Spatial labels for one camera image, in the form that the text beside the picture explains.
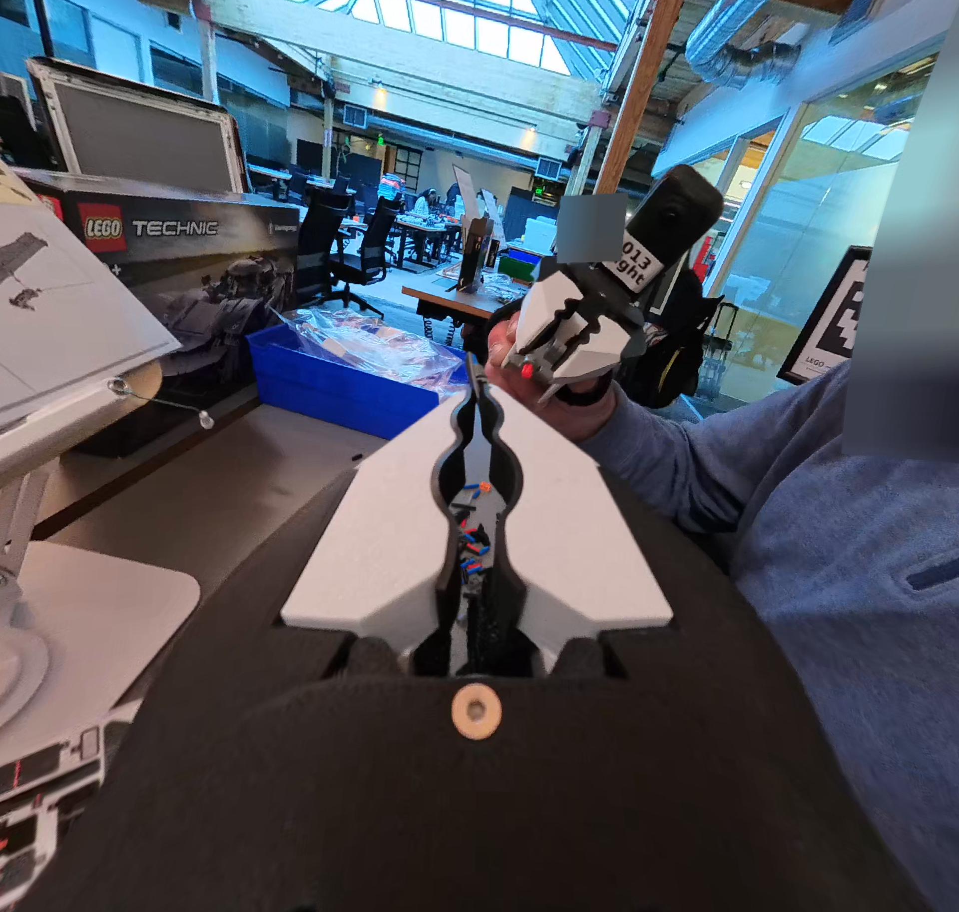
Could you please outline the sticker sheet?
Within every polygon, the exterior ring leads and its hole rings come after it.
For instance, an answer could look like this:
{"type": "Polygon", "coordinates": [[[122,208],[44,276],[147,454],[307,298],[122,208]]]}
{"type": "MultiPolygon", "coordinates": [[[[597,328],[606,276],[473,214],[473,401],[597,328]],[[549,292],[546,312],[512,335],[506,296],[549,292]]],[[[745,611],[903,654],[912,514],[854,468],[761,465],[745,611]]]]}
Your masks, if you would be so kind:
{"type": "Polygon", "coordinates": [[[105,781],[142,700],[1,767],[1,909],[16,910],[105,781]]]}

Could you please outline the person's blue-grey sweater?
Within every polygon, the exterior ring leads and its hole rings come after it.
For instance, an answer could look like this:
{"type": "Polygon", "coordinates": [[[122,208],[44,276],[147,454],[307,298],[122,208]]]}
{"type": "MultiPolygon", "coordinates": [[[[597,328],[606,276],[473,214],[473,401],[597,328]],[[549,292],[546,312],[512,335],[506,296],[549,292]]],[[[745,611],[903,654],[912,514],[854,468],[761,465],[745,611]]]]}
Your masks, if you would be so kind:
{"type": "Polygon", "coordinates": [[[957,910],[957,464],[777,436],[733,560],[855,796],[957,910]]]}

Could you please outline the black lego set box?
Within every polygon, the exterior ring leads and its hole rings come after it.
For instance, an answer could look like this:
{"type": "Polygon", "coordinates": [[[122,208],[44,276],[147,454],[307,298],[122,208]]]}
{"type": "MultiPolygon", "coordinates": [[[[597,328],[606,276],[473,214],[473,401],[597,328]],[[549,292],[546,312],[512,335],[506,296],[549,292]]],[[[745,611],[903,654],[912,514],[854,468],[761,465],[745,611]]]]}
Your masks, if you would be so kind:
{"type": "Polygon", "coordinates": [[[156,399],[78,450],[125,458],[254,382],[247,338],[295,305],[299,213],[254,196],[15,167],[177,339],[156,399]]]}

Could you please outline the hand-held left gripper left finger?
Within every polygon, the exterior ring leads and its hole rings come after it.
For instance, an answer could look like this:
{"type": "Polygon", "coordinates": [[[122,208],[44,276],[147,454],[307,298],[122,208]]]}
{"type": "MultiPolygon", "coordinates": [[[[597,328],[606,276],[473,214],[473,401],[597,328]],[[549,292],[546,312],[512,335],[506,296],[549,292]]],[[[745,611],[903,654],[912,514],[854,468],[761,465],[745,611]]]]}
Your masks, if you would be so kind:
{"type": "Polygon", "coordinates": [[[434,476],[459,439],[454,410],[467,399],[444,399],[359,463],[281,607],[284,625],[379,638],[397,653],[437,629],[449,519],[434,476]]]}

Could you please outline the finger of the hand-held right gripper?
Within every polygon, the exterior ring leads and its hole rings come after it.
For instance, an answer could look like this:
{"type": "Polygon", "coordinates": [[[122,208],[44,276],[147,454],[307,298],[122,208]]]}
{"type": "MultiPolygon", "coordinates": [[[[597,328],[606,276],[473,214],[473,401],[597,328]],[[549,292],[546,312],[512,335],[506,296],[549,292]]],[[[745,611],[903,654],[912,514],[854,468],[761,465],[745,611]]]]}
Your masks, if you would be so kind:
{"type": "Polygon", "coordinates": [[[567,343],[557,359],[557,381],[579,382],[595,378],[616,366],[631,338],[617,321],[598,317],[567,343]]]}
{"type": "Polygon", "coordinates": [[[583,294],[563,271],[538,279],[521,304],[513,352],[521,362],[556,362],[585,328],[583,294]]]}

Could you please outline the white booklet stand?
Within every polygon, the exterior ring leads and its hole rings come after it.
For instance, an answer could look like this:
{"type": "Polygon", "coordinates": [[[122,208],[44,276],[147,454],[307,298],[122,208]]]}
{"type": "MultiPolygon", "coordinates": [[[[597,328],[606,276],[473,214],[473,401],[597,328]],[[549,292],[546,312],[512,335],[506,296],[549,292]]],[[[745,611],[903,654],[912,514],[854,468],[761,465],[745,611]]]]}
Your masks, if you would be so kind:
{"type": "Polygon", "coordinates": [[[30,537],[60,457],[160,381],[158,363],[85,380],[2,429],[2,754],[106,713],[198,605],[184,572],[30,537]]]}

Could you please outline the clear plastic bags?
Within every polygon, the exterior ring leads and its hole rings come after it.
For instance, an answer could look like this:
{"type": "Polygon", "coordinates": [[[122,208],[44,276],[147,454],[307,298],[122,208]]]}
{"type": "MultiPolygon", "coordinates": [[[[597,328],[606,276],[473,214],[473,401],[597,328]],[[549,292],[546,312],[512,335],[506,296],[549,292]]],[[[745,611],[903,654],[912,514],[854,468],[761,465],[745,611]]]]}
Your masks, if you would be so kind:
{"type": "Polygon", "coordinates": [[[467,384],[457,350],[376,317],[310,307],[289,312],[281,322],[283,337],[320,362],[433,392],[440,398],[467,384]]]}

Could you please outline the wooden top desk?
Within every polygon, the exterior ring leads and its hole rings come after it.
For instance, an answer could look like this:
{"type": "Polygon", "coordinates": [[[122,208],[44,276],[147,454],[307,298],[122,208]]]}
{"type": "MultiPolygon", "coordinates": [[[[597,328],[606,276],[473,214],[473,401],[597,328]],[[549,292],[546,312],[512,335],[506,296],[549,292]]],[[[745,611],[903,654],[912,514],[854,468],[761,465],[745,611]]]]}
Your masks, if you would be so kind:
{"type": "Polygon", "coordinates": [[[416,314],[429,320],[449,319],[461,328],[469,326],[465,340],[473,344],[486,338],[486,324],[515,298],[525,297],[530,291],[526,284],[518,284],[515,289],[495,289],[488,283],[480,284],[474,292],[459,290],[452,283],[446,288],[442,282],[404,286],[401,294],[413,298],[416,303],[416,314]]]}

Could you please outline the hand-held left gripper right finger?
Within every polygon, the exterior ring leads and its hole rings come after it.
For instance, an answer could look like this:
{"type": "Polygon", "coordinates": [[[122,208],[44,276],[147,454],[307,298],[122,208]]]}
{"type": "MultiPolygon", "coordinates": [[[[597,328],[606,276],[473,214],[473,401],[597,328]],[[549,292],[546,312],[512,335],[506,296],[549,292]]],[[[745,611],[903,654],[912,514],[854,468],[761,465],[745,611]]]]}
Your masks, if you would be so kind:
{"type": "Polygon", "coordinates": [[[505,551],[526,590],[521,632],[557,658],[572,639],[665,627],[673,611],[597,463],[502,389],[488,392],[522,479],[505,518],[505,551]]]}

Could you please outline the small green bin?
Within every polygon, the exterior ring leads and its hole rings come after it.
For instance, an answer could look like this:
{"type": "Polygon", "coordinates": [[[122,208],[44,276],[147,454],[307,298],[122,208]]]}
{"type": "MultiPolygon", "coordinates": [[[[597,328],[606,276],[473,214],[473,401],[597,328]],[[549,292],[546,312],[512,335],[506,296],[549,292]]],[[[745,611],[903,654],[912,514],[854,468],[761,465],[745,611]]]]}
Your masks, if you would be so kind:
{"type": "Polygon", "coordinates": [[[520,283],[531,283],[538,275],[537,268],[543,258],[553,258],[550,255],[540,256],[524,248],[507,247],[502,249],[496,259],[496,271],[509,280],[520,283]]]}

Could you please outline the person's right hand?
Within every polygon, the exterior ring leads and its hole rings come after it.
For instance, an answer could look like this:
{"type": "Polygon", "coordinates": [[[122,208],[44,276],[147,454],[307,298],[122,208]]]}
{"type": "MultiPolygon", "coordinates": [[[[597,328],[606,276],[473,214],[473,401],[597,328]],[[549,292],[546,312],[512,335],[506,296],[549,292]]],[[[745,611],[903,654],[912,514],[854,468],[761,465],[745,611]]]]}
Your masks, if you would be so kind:
{"type": "Polygon", "coordinates": [[[516,338],[519,313],[508,320],[501,318],[487,334],[486,375],[491,384],[519,401],[536,414],[548,426],[573,443],[581,443],[594,436],[614,414],[617,407],[612,382],[587,380],[578,383],[576,394],[591,399],[586,404],[570,404],[557,395],[540,402],[542,388],[532,379],[506,365],[506,356],[516,338]]]}

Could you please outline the cardboard display stand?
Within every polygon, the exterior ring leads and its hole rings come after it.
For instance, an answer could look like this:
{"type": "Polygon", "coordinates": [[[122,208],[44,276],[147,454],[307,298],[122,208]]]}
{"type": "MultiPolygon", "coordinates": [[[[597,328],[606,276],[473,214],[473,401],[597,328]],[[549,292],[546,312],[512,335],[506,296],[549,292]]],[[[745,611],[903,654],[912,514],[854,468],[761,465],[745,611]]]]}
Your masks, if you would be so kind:
{"type": "Polygon", "coordinates": [[[457,279],[457,290],[474,291],[475,280],[486,265],[492,241],[498,237],[500,216],[493,195],[486,188],[477,189],[471,174],[460,166],[452,166],[458,186],[458,198],[462,206],[457,206],[461,232],[461,260],[457,279]]]}

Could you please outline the framed black-white marker sign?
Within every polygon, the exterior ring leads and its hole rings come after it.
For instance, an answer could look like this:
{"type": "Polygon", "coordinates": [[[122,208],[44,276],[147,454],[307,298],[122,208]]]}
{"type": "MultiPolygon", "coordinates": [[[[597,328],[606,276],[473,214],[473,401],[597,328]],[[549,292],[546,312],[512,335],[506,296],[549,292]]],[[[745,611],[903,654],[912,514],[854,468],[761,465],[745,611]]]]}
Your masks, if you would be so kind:
{"type": "Polygon", "coordinates": [[[872,248],[851,246],[786,354],[777,378],[799,385],[853,354],[872,248]]]}

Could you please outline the wooden post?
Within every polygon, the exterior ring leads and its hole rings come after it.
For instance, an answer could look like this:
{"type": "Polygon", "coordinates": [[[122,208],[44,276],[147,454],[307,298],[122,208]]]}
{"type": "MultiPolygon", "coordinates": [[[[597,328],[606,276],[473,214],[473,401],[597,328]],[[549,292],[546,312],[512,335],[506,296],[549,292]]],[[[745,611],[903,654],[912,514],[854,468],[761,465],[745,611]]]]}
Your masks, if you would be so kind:
{"type": "Polygon", "coordinates": [[[593,186],[593,194],[596,196],[613,194],[617,189],[683,2],[684,0],[653,0],[652,16],[593,186]]]}

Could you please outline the black backpack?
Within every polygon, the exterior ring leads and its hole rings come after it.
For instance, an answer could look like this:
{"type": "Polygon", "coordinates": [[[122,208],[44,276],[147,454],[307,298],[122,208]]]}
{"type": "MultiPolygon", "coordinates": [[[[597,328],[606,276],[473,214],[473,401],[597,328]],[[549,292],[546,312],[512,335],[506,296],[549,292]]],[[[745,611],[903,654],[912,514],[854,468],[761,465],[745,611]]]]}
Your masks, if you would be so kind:
{"type": "Polygon", "coordinates": [[[704,334],[719,303],[703,295],[686,261],[667,284],[657,287],[643,310],[644,352],[625,360],[616,374],[628,399],[660,409],[696,390],[704,334]]]}

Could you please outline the pile of small lego pieces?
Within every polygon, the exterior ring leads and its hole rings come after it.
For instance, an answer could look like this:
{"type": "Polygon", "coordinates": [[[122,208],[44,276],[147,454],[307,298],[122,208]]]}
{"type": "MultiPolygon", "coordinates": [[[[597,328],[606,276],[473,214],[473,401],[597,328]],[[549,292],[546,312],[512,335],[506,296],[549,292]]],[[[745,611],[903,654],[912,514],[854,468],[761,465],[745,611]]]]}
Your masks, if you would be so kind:
{"type": "Polygon", "coordinates": [[[493,489],[488,493],[478,489],[481,481],[485,480],[466,476],[464,486],[449,504],[458,530],[457,578],[466,602],[481,592],[484,579],[493,562],[494,518],[497,515],[493,503],[495,496],[493,489]]]}

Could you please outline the person's right forearm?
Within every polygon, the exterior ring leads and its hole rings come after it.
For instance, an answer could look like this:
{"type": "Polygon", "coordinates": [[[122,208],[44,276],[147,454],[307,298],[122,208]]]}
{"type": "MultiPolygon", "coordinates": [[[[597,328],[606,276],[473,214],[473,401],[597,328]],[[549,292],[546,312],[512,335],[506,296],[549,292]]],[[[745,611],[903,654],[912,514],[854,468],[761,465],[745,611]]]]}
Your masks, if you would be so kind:
{"type": "Polygon", "coordinates": [[[831,523],[843,498],[829,480],[850,364],[802,386],[694,425],[615,396],[612,417],[583,449],[656,510],[703,535],[798,535],[831,523]]]}

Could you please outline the silver ventilation duct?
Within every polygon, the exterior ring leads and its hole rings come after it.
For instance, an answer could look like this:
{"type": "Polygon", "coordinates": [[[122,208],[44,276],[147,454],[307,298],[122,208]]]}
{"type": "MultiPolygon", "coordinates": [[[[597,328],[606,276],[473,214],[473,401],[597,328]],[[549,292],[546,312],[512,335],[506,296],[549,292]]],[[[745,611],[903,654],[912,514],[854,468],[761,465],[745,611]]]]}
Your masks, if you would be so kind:
{"type": "Polygon", "coordinates": [[[703,82],[743,89],[750,82],[780,82],[793,69],[799,45],[776,40],[751,49],[733,37],[769,0],[718,0],[689,33],[685,58],[703,82]]]}

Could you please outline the black office chair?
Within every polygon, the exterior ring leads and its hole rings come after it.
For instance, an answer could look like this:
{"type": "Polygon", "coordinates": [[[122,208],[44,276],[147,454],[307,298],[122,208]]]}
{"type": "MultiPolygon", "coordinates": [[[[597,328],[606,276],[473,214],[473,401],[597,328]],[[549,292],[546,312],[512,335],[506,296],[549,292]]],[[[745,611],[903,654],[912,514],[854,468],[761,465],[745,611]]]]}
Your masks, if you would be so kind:
{"type": "Polygon", "coordinates": [[[334,245],[350,201],[348,195],[329,189],[318,189],[311,194],[297,237],[295,306],[305,306],[308,301],[327,296],[332,291],[334,245]]]}
{"type": "Polygon", "coordinates": [[[355,305],[358,309],[370,311],[383,319],[384,313],[379,308],[353,294],[350,287],[370,286],[385,279],[388,267],[386,241],[401,204],[399,196],[391,200],[380,197],[373,216],[367,222],[357,253],[344,253],[341,247],[337,246],[337,250],[328,259],[327,268],[330,282],[341,282],[343,286],[341,289],[329,290],[326,302],[340,301],[343,307],[355,305]]]}

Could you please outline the framed grey board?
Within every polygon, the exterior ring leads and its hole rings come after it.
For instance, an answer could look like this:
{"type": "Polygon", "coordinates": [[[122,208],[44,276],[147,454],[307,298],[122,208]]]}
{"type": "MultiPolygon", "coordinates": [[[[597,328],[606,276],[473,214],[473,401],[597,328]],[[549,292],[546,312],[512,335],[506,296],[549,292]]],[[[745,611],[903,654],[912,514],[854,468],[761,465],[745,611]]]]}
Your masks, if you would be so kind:
{"type": "Polygon", "coordinates": [[[237,125],[224,107],[56,58],[33,55],[25,67],[67,173],[249,192],[237,125]]]}

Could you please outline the blue plastic bin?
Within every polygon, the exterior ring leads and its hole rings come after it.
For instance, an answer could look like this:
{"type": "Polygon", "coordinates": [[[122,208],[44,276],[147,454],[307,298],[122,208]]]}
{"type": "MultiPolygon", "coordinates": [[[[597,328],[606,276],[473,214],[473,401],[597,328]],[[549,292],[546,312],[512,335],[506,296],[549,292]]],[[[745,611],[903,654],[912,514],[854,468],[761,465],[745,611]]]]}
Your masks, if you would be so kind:
{"type": "Polygon", "coordinates": [[[437,394],[360,370],[327,364],[298,352],[281,325],[248,340],[262,403],[336,426],[391,439],[443,399],[437,394]]]}

